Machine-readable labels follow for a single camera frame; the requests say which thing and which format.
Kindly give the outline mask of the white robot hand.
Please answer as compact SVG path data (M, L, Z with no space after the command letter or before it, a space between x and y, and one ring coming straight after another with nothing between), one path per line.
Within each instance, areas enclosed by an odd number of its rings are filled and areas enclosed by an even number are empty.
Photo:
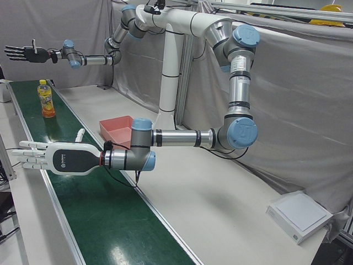
M101 151L81 142L20 141L12 155L24 168L50 170L57 175L85 176L101 166Z

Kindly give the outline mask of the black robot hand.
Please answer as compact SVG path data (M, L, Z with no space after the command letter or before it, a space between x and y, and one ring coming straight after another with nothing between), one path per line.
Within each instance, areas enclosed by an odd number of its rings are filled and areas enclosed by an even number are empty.
M13 61L29 61L33 63L44 63L51 58L50 53L36 45L36 40L32 39L31 46L5 46L4 52Z

